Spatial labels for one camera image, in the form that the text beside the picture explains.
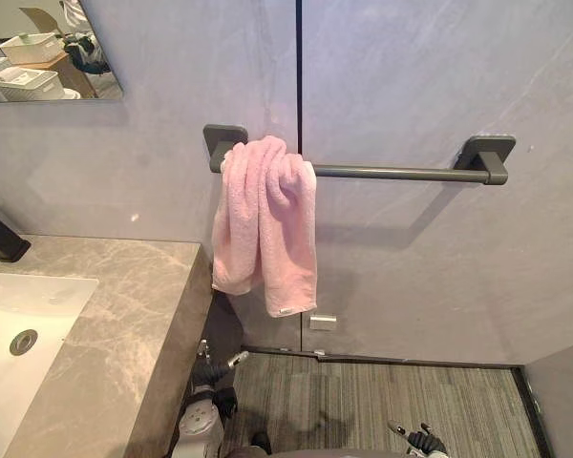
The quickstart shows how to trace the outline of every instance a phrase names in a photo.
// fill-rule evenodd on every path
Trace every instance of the mirror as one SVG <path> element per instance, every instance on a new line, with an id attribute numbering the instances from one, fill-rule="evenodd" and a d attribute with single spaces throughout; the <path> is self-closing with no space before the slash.
<path id="1" fill-rule="evenodd" d="M 122 95 L 80 0 L 0 0 L 0 102 Z"/>

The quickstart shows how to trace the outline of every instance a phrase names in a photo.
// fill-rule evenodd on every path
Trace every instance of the metal bracket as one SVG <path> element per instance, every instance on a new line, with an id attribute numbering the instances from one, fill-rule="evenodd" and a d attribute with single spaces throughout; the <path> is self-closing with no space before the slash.
<path id="1" fill-rule="evenodd" d="M 505 184 L 507 170 L 503 162 L 516 145 L 510 135 L 476 135 L 462 147 L 454 166 L 455 170 L 484 170 L 488 180 L 484 184 Z"/>
<path id="2" fill-rule="evenodd" d="M 215 174 L 219 174 L 225 154 L 236 143 L 247 143 L 248 132 L 244 127 L 240 126 L 206 124 L 203 127 L 203 138 L 206 140 L 208 154 L 210 154 L 210 170 Z"/>

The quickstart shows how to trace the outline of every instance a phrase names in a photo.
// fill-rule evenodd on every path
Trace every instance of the white storage basket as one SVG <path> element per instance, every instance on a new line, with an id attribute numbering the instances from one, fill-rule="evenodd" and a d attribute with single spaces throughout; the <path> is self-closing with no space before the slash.
<path id="1" fill-rule="evenodd" d="M 0 48 L 16 65 L 49 62 L 63 47 L 53 33 L 34 33 L 28 35 L 25 43 L 21 37 L 14 36 L 1 44 Z"/>
<path id="2" fill-rule="evenodd" d="M 0 92 L 13 102 L 63 98 L 57 72 L 10 67 L 0 72 Z"/>

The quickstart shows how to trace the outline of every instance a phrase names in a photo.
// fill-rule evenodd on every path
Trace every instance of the sink drain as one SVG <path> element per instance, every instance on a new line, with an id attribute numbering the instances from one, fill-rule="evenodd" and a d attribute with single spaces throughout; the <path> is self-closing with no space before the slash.
<path id="1" fill-rule="evenodd" d="M 21 356 L 34 346 L 38 333 L 33 329 L 26 329 L 15 336 L 11 341 L 11 355 Z"/>

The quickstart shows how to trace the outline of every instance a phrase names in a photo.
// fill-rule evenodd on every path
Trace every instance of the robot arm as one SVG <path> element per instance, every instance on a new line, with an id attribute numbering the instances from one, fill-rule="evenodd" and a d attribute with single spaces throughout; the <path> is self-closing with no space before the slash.
<path id="1" fill-rule="evenodd" d="M 418 458 L 450 458 L 446 446 L 441 439 L 432 434 L 431 427 L 425 423 L 420 424 L 420 427 L 422 431 L 408 433 L 399 423 L 389 422 L 391 431 L 405 439 L 410 445 L 409 455 Z"/>

